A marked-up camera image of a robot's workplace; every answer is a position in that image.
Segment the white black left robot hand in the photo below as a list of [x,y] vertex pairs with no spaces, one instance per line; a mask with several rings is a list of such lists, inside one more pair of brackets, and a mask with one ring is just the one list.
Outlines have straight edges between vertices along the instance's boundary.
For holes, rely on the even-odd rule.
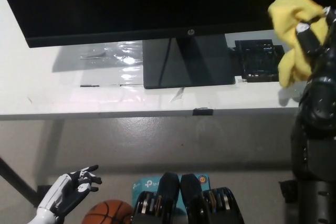
[[91,192],[97,192],[102,179],[93,174],[98,165],[58,177],[37,207],[31,223],[61,223]]

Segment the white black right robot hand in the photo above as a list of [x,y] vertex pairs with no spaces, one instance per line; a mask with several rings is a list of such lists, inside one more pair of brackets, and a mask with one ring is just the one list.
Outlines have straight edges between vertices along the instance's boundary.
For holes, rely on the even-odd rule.
[[327,6],[323,9],[320,18],[327,31],[319,38],[313,30],[313,22],[299,22],[296,26],[296,37],[307,59],[311,74],[309,80],[314,78],[332,79],[335,77],[335,9]]

